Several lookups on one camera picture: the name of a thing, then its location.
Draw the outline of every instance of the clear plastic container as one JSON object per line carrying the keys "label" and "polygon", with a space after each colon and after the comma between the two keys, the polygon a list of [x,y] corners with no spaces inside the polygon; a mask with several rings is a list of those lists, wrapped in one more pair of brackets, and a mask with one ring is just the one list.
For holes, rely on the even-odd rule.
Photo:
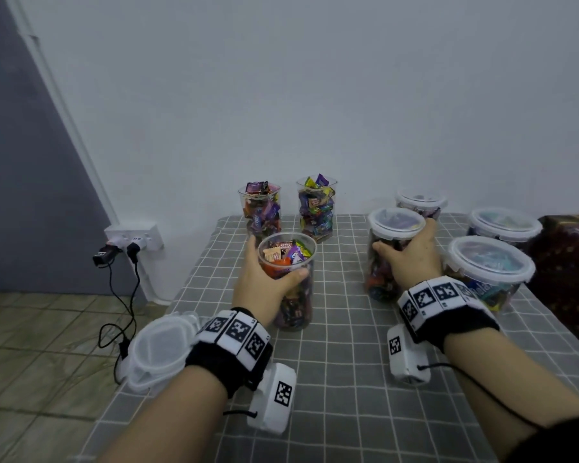
{"label": "clear plastic container", "polygon": [[238,190],[243,215],[247,219],[247,233],[255,235],[259,243],[264,237],[281,231],[281,187],[265,182],[265,193],[248,192],[250,183]]}
{"label": "clear plastic container", "polygon": [[531,239],[540,234],[540,221],[521,211],[507,208],[479,208],[469,214],[467,235],[498,239],[527,251]]}
{"label": "clear plastic container", "polygon": [[532,259],[518,248],[481,236],[453,239],[445,258],[445,274],[463,281],[494,312],[505,308],[536,271]]}
{"label": "clear plastic container", "polygon": [[382,241],[396,250],[404,249],[422,231],[426,222],[423,216],[406,208],[381,208],[367,216],[369,247],[367,249],[367,274],[365,290],[372,299],[388,303],[401,294],[393,278],[390,264],[373,250],[373,243]]}
{"label": "clear plastic container", "polygon": [[[269,262],[265,258],[264,249],[274,247],[278,242],[299,241],[309,252],[310,256],[302,262],[293,265],[280,265]],[[259,262],[263,270],[271,278],[279,279],[289,272],[299,268],[308,268],[309,276],[285,294],[281,301],[281,308],[275,318],[275,325],[285,331],[298,331],[306,328],[313,317],[313,270],[315,256],[317,253],[317,243],[309,236],[298,232],[279,232],[278,234],[266,237],[257,249]]]}
{"label": "clear plastic container", "polygon": [[[322,185],[313,187],[309,181]],[[337,182],[332,177],[318,174],[301,178],[296,184],[300,200],[300,228],[316,242],[324,241],[332,235]]]}
{"label": "clear plastic container", "polygon": [[136,392],[167,381],[185,368],[199,330],[196,313],[172,313],[146,325],[129,344],[128,386]]}
{"label": "clear plastic container", "polygon": [[442,209],[448,206],[445,196],[437,192],[421,193],[413,189],[399,190],[396,195],[397,207],[416,211],[425,218],[437,220]]}

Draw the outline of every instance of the table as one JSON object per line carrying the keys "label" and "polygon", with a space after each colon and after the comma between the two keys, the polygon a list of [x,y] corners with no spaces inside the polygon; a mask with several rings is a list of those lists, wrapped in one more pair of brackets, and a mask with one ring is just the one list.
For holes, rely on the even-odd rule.
{"label": "table", "polygon": [[[445,213],[439,222],[439,250],[465,234],[464,215]],[[284,216],[282,223],[284,230],[299,230],[297,216]],[[400,317],[364,293],[368,232],[364,215],[335,217],[333,237],[318,245],[312,323],[298,333],[271,332],[273,360],[298,373],[288,429],[273,436],[248,427],[243,415],[224,417],[203,461],[496,460],[450,370],[433,369],[430,383],[420,388],[392,379],[384,344]],[[229,309],[245,240],[244,218],[219,219],[168,313],[209,317]],[[579,340],[525,285],[498,320],[512,341],[579,392]],[[434,349],[429,358],[445,360]],[[251,396],[241,389],[227,409],[247,409]],[[151,400],[150,393],[121,386],[76,460],[92,460]]]}

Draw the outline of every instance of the tile floor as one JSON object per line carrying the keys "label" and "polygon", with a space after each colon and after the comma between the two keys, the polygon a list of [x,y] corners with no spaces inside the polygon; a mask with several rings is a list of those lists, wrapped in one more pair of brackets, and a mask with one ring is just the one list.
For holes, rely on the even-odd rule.
{"label": "tile floor", "polygon": [[[138,330],[165,310],[136,307]],[[0,462],[59,462],[79,452],[116,390],[118,347],[97,346],[108,322],[128,323],[112,296],[0,293]]]}

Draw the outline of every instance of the wall socket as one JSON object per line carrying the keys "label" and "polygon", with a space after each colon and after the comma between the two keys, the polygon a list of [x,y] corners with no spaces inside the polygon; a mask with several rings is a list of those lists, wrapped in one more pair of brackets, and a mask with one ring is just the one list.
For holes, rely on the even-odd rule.
{"label": "wall socket", "polygon": [[146,250],[156,251],[163,248],[163,240],[156,223],[129,223],[112,225],[105,229],[107,240],[116,238],[122,241],[121,249],[126,248],[134,237],[146,240]]}

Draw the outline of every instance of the gray wall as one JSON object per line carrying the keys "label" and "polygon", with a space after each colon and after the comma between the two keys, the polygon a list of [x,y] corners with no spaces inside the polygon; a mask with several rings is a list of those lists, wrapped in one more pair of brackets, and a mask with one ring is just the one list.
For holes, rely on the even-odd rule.
{"label": "gray wall", "polygon": [[[0,0],[0,291],[108,294],[91,257],[109,225],[38,70]],[[126,259],[114,287],[130,293]]]}

